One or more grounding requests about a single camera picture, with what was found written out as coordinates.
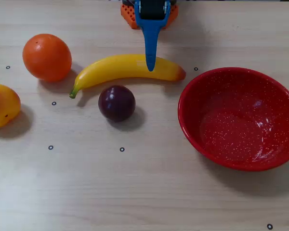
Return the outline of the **blue gripper black motor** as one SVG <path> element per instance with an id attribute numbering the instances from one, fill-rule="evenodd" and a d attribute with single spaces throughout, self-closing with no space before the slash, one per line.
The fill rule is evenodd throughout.
<path id="1" fill-rule="evenodd" d="M 144 35 L 145 60 L 150 72 L 155 68 L 158 35 L 167 24 L 170 11 L 169 0 L 136 0 L 134 3 L 135 20 Z"/>

